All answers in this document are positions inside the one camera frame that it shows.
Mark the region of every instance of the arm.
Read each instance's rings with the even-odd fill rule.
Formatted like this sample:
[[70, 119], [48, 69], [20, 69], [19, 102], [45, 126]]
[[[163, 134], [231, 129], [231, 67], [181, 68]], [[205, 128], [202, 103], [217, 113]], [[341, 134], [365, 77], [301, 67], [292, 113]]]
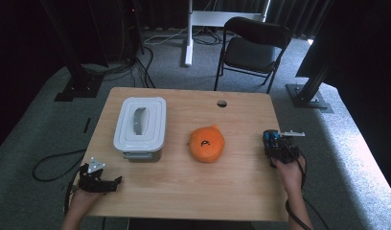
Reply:
[[69, 210], [61, 225], [61, 230], [79, 230], [82, 219], [102, 195], [103, 194], [98, 193], [88, 193], [81, 189], [75, 191], [71, 199]]
[[[298, 160], [304, 168], [306, 164], [304, 158], [300, 156]], [[277, 159], [272, 159], [272, 161], [279, 170], [279, 175], [283, 184], [285, 185], [285, 190], [288, 197], [288, 205], [291, 212], [301, 221], [303, 221], [310, 229], [313, 229], [309, 214], [307, 213], [303, 195], [301, 194], [302, 174], [297, 162], [283, 164]], [[292, 230], [304, 229], [291, 216], [288, 216], [288, 224]]]

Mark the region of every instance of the hole in table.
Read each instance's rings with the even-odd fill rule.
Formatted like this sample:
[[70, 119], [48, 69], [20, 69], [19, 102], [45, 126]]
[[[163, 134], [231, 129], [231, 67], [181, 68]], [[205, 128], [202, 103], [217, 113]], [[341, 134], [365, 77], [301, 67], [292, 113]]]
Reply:
[[224, 101], [224, 100], [219, 100], [217, 102], [217, 105], [218, 105], [218, 107], [226, 107], [227, 106], [227, 102]]

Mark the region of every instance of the white desk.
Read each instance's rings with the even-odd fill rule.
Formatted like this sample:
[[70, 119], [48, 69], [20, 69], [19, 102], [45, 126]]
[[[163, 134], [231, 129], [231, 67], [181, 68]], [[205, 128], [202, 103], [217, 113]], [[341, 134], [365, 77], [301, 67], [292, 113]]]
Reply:
[[257, 21], [265, 21], [270, 0], [265, 2], [262, 13], [227, 12], [227, 11], [193, 11], [193, 0], [189, 0], [189, 28], [186, 50], [186, 66], [192, 65], [193, 60], [193, 26], [223, 27], [226, 21], [235, 16], [242, 16]]

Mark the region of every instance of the white plastic container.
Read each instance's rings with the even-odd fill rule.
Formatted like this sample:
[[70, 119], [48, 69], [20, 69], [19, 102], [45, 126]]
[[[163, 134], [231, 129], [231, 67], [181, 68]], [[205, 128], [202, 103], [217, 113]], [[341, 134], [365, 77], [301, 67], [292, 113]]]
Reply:
[[163, 98], [127, 98], [121, 108], [114, 146], [131, 162], [160, 159], [166, 133]]

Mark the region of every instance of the cable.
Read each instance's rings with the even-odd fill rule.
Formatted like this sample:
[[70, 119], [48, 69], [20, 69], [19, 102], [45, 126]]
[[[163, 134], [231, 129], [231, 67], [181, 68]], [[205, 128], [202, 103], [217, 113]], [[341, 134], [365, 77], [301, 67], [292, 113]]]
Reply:
[[149, 84], [148, 84], [148, 80], [149, 80], [151, 86], [152, 86], [153, 88], [156, 88], [156, 86], [154, 85], [153, 81], [151, 80], [151, 77], [150, 77], [150, 74], [149, 74], [149, 68], [150, 68], [151, 63], [153, 62], [154, 54], [153, 54], [153, 51], [152, 51], [150, 48], [145, 47], [145, 49], [149, 50], [149, 52], [150, 52], [150, 60], [149, 60], [148, 65], [145, 67], [145, 65], [142, 63], [142, 61], [141, 61], [139, 58], [137, 58], [137, 59], [138, 59], [138, 63], [139, 63], [139, 64], [142, 66], [142, 68], [145, 70], [145, 74], [144, 74], [144, 75], [145, 75], [145, 76], [144, 76], [145, 82], [143, 82], [143, 85], [146, 86], [147, 88], [150, 88], [150, 87], [149, 87]]
[[309, 204], [309, 206], [312, 208], [312, 210], [315, 212], [315, 214], [318, 215], [318, 217], [320, 218], [321, 222], [324, 224], [325, 228], [326, 228], [326, 229], [330, 229], [330, 228], [328, 227], [326, 221], [321, 217], [321, 215], [320, 215], [319, 212], [314, 208], [314, 206], [312, 206], [306, 198], [303, 197], [303, 199], [304, 199], [304, 201], [306, 201], [307, 204]]
[[[208, 4], [207, 4], [207, 6], [205, 6], [205, 8], [204, 8], [204, 12], [207, 10], [207, 8], [211, 5], [211, 2], [212, 2], [212, 0], [210, 0], [209, 2], [208, 2]], [[216, 5], [217, 5], [217, 0], [215, 1], [215, 3], [214, 3], [214, 7], [213, 7], [213, 11], [216, 9]], [[199, 31], [197, 31], [196, 33], [194, 33], [194, 34], [192, 34], [192, 35], [197, 35], [200, 31], [202, 31], [203, 29], [204, 29], [205, 27], [202, 27]], [[186, 27], [186, 28], [184, 28], [183, 30], [181, 30], [180, 32], [178, 32], [177, 34], [173, 34], [173, 35], [155, 35], [155, 36], [152, 36], [152, 37], [150, 37], [150, 38], [148, 38], [148, 39], [146, 39], [145, 41], [144, 41], [144, 44], [146, 44], [146, 45], [159, 45], [159, 44], [162, 44], [162, 43], [164, 43], [164, 42], [166, 42], [166, 41], [168, 41], [168, 40], [170, 40], [170, 39], [173, 39], [173, 38], [175, 38], [175, 37], [177, 37], [177, 36], [180, 36], [180, 34], [181, 33], [183, 33], [184, 31], [186, 31], [186, 30], [188, 30], [189, 29], [189, 27]], [[150, 41], [150, 40], [152, 40], [152, 39], [154, 39], [154, 38], [157, 38], [157, 37], [166, 37], [166, 39], [164, 39], [164, 40], [162, 40], [162, 41], [160, 41], [160, 42], [157, 42], [157, 43], [147, 43], [148, 41]]]
[[124, 74], [121, 76], [115, 77], [113, 79], [103, 79], [103, 81], [116, 81], [116, 80], [119, 80], [119, 79], [126, 77], [129, 74], [132, 75], [132, 71], [133, 71], [134, 66], [135, 65], [133, 65], [128, 71], [124, 72]]
[[203, 41], [201, 39], [198, 39], [198, 38], [193, 38], [193, 41], [198, 43], [198, 44], [201, 44], [201, 45], [219, 45], [219, 44], [222, 44], [222, 38], [218, 35], [218, 34], [212, 34], [211, 32], [209, 32], [208, 34], [203, 34], [203, 35], [199, 35], [199, 36], [210, 36], [214, 39], [214, 42], [207, 42], [207, 41]]
[[111, 69], [106, 69], [106, 70], [94, 70], [90, 69], [88, 67], [83, 67], [84, 70], [91, 75], [111, 75], [111, 74], [119, 74], [119, 73], [124, 73], [127, 69], [130, 69], [134, 64], [135, 61], [131, 59], [126, 59], [124, 61], [119, 61], [121, 66], [111, 68]]
[[132, 77], [132, 80], [133, 80], [133, 87], [136, 87], [136, 79], [135, 79], [135, 77], [133, 76], [132, 71], [130, 71], [130, 76]]
[[75, 191], [71, 191], [73, 189], [73, 182], [74, 180], [76, 179], [76, 176], [77, 176], [77, 173], [79, 173], [80, 171], [80, 168], [78, 170], [76, 170], [74, 173], [73, 173], [73, 177], [71, 178], [70, 182], [69, 182], [69, 185], [67, 187], [67, 191], [66, 191], [66, 195], [64, 196], [64, 205], [63, 205], [63, 213], [64, 213], [64, 216], [66, 216], [67, 212], [68, 212], [68, 209], [69, 209], [69, 203], [70, 203], [70, 195], [75, 192]]
[[[304, 184], [306, 182], [306, 174], [307, 174], [307, 158], [306, 156], [303, 154], [303, 152], [299, 151], [300, 155], [304, 158], [304, 161], [305, 161], [305, 167], [303, 169], [301, 163], [299, 160], [296, 160], [297, 164], [298, 164], [298, 167], [300, 169], [300, 172], [302, 174], [302, 182], [301, 182], [301, 189], [304, 190]], [[322, 221], [322, 223], [324, 224], [324, 226], [326, 227], [326, 229], [330, 229], [326, 223], [326, 221], [321, 217], [320, 213], [314, 208], [314, 206], [312, 204], [310, 204], [306, 198], [303, 197], [303, 200], [309, 204], [309, 206], [312, 208], [312, 210], [315, 212], [315, 214], [320, 218], [320, 220]], [[302, 221], [300, 220], [298, 217], [296, 217], [294, 215], [294, 213], [291, 211], [289, 205], [288, 205], [288, 200], [286, 201], [286, 210], [288, 212], [288, 214], [304, 229], [306, 230], [310, 230], [310, 228]]]
[[37, 175], [36, 175], [36, 170], [37, 168], [40, 166], [40, 164], [42, 164], [44, 161], [50, 159], [50, 158], [54, 158], [54, 157], [61, 157], [61, 156], [65, 156], [65, 155], [71, 155], [71, 154], [76, 154], [76, 153], [79, 153], [79, 152], [82, 152], [82, 151], [86, 151], [86, 149], [81, 149], [81, 150], [76, 150], [76, 151], [72, 151], [72, 152], [66, 152], [66, 153], [61, 153], [61, 154], [56, 154], [56, 155], [50, 155], [50, 156], [46, 156], [44, 157], [43, 159], [39, 160], [37, 162], [37, 164], [34, 166], [34, 169], [32, 170], [32, 177], [37, 180], [37, 181], [40, 181], [40, 182], [50, 182], [50, 181], [55, 181], [57, 179], [60, 179], [62, 177], [64, 177], [66, 174], [68, 174], [70, 171], [73, 170], [73, 168], [79, 164], [79, 162], [82, 160], [83, 156], [78, 160], [76, 161], [76, 163], [74, 163], [74, 165], [72, 167], [70, 167], [66, 172], [60, 174], [59, 176], [56, 176], [54, 178], [49, 178], [49, 179], [42, 179], [42, 178], [39, 178]]
[[101, 224], [101, 229], [102, 230], [105, 229], [105, 221], [106, 221], [106, 217], [103, 217], [103, 223]]

